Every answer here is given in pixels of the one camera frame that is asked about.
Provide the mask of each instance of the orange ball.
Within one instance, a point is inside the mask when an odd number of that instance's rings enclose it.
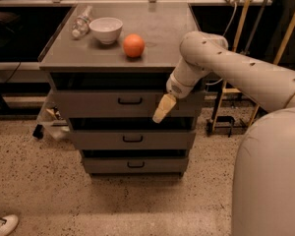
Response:
[[[140,57],[145,50],[145,41],[137,34],[127,35],[123,42],[126,55],[131,58]]]

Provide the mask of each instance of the clear bottle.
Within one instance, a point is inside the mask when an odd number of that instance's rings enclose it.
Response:
[[[91,9],[92,6],[87,6],[86,9],[75,19],[72,26],[73,38],[80,39],[89,32]]]

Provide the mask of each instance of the floor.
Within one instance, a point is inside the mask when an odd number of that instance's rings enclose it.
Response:
[[[251,111],[229,106],[220,115],[248,121]],[[33,120],[0,120],[0,216],[19,217],[12,236],[230,235],[232,177],[243,130],[230,138],[208,137],[211,112],[204,108],[198,120],[182,178],[90,177],[70,142],[48,133],[37,140]]]

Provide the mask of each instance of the bowl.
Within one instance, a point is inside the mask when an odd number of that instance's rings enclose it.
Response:
[[[116,41],[121,33],[123,23],[115,18],[100,18],[89,24],[92,35],[103,44]]]

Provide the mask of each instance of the white device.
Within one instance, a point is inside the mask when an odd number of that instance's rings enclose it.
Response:
[[[295,235],[295,71],[230,52],[225,41],[199,31],[184,36],[153,120],[160,122],[211,71],[269,112],[237,152],[231,235]]]

